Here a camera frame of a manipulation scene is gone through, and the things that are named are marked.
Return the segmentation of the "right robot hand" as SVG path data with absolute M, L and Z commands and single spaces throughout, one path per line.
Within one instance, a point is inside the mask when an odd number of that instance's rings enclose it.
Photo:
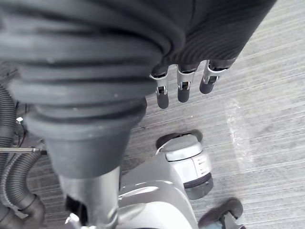
M 156 90 L 153 69 L 241 52 L 272 0 L 3 0 L 0 56 L 18 65 L 13 96 L 33 106 L 69 212 L 118 225 L 120 165 Z

